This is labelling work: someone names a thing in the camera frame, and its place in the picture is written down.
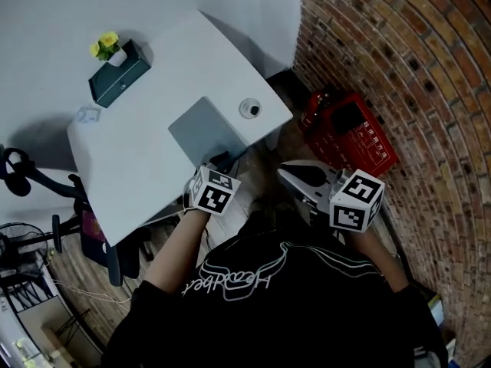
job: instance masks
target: wooden floor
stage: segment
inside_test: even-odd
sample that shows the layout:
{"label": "wooden floor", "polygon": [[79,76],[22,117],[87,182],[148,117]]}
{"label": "wooden floor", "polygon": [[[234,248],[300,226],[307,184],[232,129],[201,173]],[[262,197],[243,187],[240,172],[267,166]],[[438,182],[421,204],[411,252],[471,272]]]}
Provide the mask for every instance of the wooden floor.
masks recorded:
{"label": "wooden floor", "polygon": [[[236,197],[223,217],[213,216],[207,225],[210,236],[208,243],[211,248],[236,235],[247,219],[249,204],[255,198],[260,197],[266,190],[267,185],[275,178],[275,169],[280,162],[290,159],[314,159],[297,127],[299,111],[294,108],[292,100],[282,87],[273,86],[273,88],[293,112],[294,119],[283,126],[282,135],[275,152],[269,153],[264,145],[259,143],[251,147],[241,159],[238,179],[242,181],[242,184]],[[380,225],[378,220],[377,224],[380,226],[381,235],[384,236],[384,242],[386,242],[391,251],[395,251],[395,248],[391,245],[390,236],[384,231],[383,225]],[[173,228],[167,225],[159,225],[153,228],[152,241],[147,244],[147,249],[156,254],[172,230]],[[199,251],[198,264],[209,251],[204,236]],[[80,239],[77,235],[66,237],[63,240],[63,248],[63,254],[56,254],[53,257],[49,264],[50,269],[56,279],[72,286],[73,290],[66,286],[58,285],[59,288],[63,288],[65,296],[79,313],[88,308],[91,309],[85,318],[85,322],[92,329],[95,336],[103,344],[107,344],[110,335],[127,314],[132,291],[140,284],[149,264],[140,256],[140,278],[136,280],[126,279],[126,284],[123,287],[113,287],[109,283],[107,269],[82,255]],[[101,295],[97,295],[97,297],[100,299],[113,302],[88,297],[86,294],[76,291],[75,288],[99,293]]]}

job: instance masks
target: white table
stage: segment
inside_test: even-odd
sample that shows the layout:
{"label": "white table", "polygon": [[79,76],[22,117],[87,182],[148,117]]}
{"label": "white table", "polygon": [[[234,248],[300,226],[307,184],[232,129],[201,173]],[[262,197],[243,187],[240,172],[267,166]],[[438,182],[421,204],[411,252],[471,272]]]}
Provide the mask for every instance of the white table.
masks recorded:
{"label": "white table", "polygon": [[[182,195],[195,167],[168,127],[201,97],[211,100],[246,145],[292,118],[255,68],[198,11],[149,46],[152,68],[97,123],[68,127],[79,176],[112,245]],[[261,103],[256,118],[239,114],[246,98]]]}

